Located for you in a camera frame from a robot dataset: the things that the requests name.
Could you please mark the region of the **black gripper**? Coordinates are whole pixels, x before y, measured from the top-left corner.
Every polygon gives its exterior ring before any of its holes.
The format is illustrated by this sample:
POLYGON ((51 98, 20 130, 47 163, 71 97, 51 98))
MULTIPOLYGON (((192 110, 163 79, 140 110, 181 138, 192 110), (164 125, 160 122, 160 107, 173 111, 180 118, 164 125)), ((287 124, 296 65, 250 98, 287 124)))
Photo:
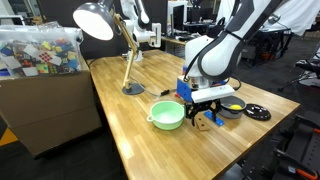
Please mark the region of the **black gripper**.
POLYGON ((216 123, 217 122, 216 114, 221 109, 221 102, 219 99, 204 101, 200 103, 191 102, 191 103, 186 103, 185 108, 186 108, 186 116, 192 117, 191 118, 192 126, 195 126, 196 115, 201 111, 207 111, 207 110, 212 112, 212 119, 216 123))

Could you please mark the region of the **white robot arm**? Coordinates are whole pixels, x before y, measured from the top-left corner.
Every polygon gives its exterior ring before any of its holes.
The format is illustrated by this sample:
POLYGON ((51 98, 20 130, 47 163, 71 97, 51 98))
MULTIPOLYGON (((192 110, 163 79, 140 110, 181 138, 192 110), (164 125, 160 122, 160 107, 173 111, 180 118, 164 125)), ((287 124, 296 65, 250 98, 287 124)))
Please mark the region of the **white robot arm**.
POLYGON ((185 105, 185 117, 195 125, 194 117, 210 110, 212 118, 220 110, 220 99, 232 96, 235 89, 228 84, 212 83, 230 78, 241 59, 244 46, 283 4, 284 0, 242 0, 240 7, 215 38, 207 35, 186 43, 183 77, 191 89, 192 101, 185 105))

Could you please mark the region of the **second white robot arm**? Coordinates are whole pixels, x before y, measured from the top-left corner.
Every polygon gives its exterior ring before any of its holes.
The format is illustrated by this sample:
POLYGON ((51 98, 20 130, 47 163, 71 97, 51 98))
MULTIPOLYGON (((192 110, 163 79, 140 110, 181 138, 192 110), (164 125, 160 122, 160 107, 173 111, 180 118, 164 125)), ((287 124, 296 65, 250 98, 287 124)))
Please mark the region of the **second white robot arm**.
MULTIPOLYGON (((161 24, 152 23, 147 15, 142 0, 120 0, 125 24, 134 44, 140 48, 141 43, 148 43, 151 47, 161 46, 161 24)), ((139 49, 134 56, 135 61, 143 59, 139 49)))

